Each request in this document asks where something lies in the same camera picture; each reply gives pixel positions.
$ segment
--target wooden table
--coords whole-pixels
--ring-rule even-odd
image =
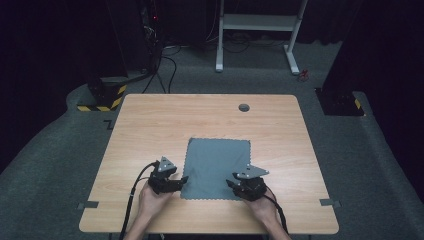
[[[242,112],[240,104],[250,110]],[[180,179],[190,138],[250,140],[251,163],[282,206],[291,234],[334,234],[338,223],[297,99],[291,95],[131,94],[125,97],[84,210],[84,232],[120,232],[129,192],[147,164],[166,156]],[[137,188],[137,196],[144,181]],[[138,209],[134,198],[129,226]],[[184,200],[180,193],[150,233],[265,233],[241,201]]]

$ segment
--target black cable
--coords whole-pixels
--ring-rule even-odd
[[[286,231],[286,233],[289,234],[289,231],[287,230],[286,217],[284,216],[283,209],[280,207],[280,205],[276,201],[274,201],[274,199],[268,197],[267,195],[264,195],[264,197],[270,200],[272,203],[274,203],[275,207],[277,208],[278,214],[280,215],[281,225],[283,226],[284,231]]]
[[[145,93],[147,88],[149,87],[150,83],[152,82],[153,78],[156,76],[156,73],[152,74],[152,77],[150,78],[149,82],[147,83],[146,87],[141,93]]]
[[[169,80],[169,83],[168,83],[168,93],[171,93],[171,84],[172,84],[172,80],[174,80],[175,72],[177,71],[177,63],[172,58],[165,57],[165,56],[162,56],[162,57],[174,63],[174,72],[172,73],[171,79]]]
[[[140,174],[138,175],[137,179],[134,182],[134,185],[131,189],[130,197],[128,199],[127,211],[125,213],[125,219],[124,219],[124,224],[122,225],[121,235],[119,235],[120,240],[124,239],[125,231],[127,230],[128,219],[130,218],[131,206],[134,199],[135,187],[137,186],[137,183],[142,180],[141,175],[143,175],[144,171],[146,171],[147,168],[154,166],[154,164],[155,163],[152,162],[149,165],[145,166],[143,170],[141,170]]]
[[[182,48],[181,45],[176,45],[176,46],[171,46],[171,47],[165,47],[164,50],[171,49],[171,48],[174,48],[174,47],[178,47],[178,50],[175,51],[175,52],[173,52],[173,53],[163,54],[162,56],[172,56],[172,55],[175,55],[175,54],[177,54],[177,53],[179,53],[181,51],[181,48]]]
[[[157,72],[156,73],[156,76],[158,77],[158,79],[159,79],[159,83],[160,83],[160,86],[162,87],[162,91],[163,91],[163,93],[166,93],[166,90],[165,90],[165,86],[163,85],[163,81],[162,81],[162,78],[160,77],[160,75],[159,75],[159,72]]]

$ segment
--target human hand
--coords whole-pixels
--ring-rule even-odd
[[[146,218],[154,218],[159,214],[172,194],[173,192],[156,194],[146,182],[139,195],[138,215]]]
[[[269,189],[265,192],[265,196],[276,201],[274,194]],[[272,239],[291,240],[288,233],[278,221],[277,208],[272,201],[266,197],[261,197],[252,202],[243,199],[243,202],[252,210],[256,219],[265,226]]]
[[[265,195],[270,197],[275,201],[275,197],[272,192],[267,189]],[[248,201],[242,199],[244,203],[250,208],[253,215],[262,223],[270,222],[270,221],[278,221],[277,220],[277,209],[275,208],[274,203],[272,203],[269,199],[265,197],[261,197],[256,201]]]
[[[172,194],[173,192],[156,194],[146,182],[140,191],[137,217],[124,240],[141,239],[147,226],[159,214]]]

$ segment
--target gray towel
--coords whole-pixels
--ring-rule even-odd
[[[181,191],[184,199],[240,200],[226,179],[238,182],[232,173],[250,164],[250,141],[191,138],[184,163],[188,182]]]

